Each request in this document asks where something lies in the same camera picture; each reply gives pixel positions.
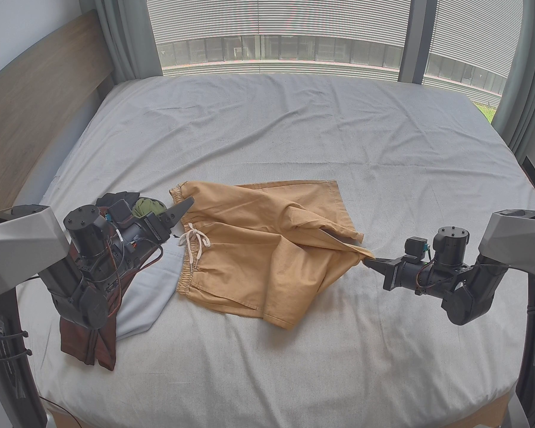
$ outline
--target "white horizontal blind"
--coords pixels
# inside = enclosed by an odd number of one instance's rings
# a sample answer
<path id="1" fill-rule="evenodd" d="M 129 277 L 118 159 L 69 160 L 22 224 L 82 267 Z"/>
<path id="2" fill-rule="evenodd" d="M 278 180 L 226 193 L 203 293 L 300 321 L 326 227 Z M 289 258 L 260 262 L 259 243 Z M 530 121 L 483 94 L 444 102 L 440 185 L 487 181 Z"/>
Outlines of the white horizontal blind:
<path id="1" fill-rule="evenodd" d="M 157 44 L 258 32 L 258 0 L 147 0 Z"/>
<path id="2" fill-rule="evenodd" d="M 318 35 L 405 44 L 410 0 L 147 0 L 156 43 Z"/>
<path id="3" fill-rule="evenodd" d="M 258 0 L 259 33 L 319 35 L 403 47 L 410 0 Z"/>
<path id="4" fill-rule="evenodd" d="M 523 0 L 438 0 L 431 53 L 507 77 Z"/>

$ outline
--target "white drawstring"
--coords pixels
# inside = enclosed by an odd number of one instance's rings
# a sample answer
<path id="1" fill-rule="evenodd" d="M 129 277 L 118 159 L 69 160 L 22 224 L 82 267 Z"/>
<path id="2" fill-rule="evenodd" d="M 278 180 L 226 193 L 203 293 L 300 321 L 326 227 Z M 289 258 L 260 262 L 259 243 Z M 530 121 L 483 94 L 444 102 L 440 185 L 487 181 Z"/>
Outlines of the white drawstring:
<path id="1" fill-rule="evenodd" d="M 198 261 L 200 260 L 200 257 L 202 256 L 202 245 L 206 247 L 210 247 L 210 239 L 201 232 L 200 230 L 196 230 L 194 228 L 194 225 L 192 223 L 189 223 L 188 226 L 191 228 L 188 232 L 184 233 L 180 236 L 180 239 L 178 240 L 178 245 L 183 246 L 186 243 L 186 246 L 188 247 L 188 260 L 191 264 L 191 274 L 194 272 L 196 267 L 198 266 Z M 192 248 L 191 248 L 191 238 L 195 236 L 196 239 L 198 239 L 198 253 L 196 254 L 196 263 L 194 263 L 194 257 L 192 256 Z"/>

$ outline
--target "black cylindrical motor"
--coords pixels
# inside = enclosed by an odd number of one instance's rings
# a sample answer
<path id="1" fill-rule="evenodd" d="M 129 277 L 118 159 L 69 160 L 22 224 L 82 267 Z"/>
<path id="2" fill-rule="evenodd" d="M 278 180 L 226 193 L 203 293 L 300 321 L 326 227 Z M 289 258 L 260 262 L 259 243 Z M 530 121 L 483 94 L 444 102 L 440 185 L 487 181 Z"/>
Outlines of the black cylindrical motor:
<path id="1" fill-rule="evenodd" d="M 63 220 L 75 248 L 85 259 L 94 259 L 107 249 L 109 223 L 99 213 L 99 208 L 86 204 L 71 211 Z"/>
<path id="2" fill-rule="evenodd" d="M 434 259 L 437 264 L 449 267 L 462 265 L 465 247 L 470 240 L 470 233 L 458 226 L 443 226 L 432 241 L 436 251 Z"/>

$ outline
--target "light blue garment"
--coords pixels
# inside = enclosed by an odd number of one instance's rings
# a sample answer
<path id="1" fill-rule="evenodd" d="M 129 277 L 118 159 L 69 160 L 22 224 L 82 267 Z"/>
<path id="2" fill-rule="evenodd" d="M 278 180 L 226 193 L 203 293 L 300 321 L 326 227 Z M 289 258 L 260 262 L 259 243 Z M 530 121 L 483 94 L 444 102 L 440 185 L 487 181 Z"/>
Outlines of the light blue garment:
<path id="1" fill-rule="evenodd" d="M 184 247 L 171 237 L 163 244 L 163 258 L 135 275 L 123 295 L 117 313 L 116 340 L 146 332 L 157 320 L 176 290 L 180 277 Z M 159 251 L 149 261 L 158 256 Z"/>

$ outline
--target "bed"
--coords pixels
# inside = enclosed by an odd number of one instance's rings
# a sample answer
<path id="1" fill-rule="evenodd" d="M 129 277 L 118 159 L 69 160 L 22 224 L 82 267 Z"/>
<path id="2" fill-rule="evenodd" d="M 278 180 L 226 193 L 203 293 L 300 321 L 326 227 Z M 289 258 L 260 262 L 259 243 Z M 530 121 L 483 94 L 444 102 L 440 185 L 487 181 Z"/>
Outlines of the bed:
<path id="1" fill-rule="evenodd" d="M 535 209 L 513 154 L 465 95 L 292 74 L 116 86 L 42 203 L 61 221 L 107 191 L 171 204 L 185 180 L 285 179 L 335 179 L 364 246 L 383 257 L 457 225 L 471 233 L 472 262 L 491 212 Z M 491 310 L 464 326 L 439 300 L 382 284 L 352 268 L 292 331 L 174 294 L 148 332 L 117 343 L 113 372 L 60 351 L 39 281 L 18 297 L 41 395 L 92 427 L 498 424 L 521 364 L 527 277 L 510 270 Z"/>

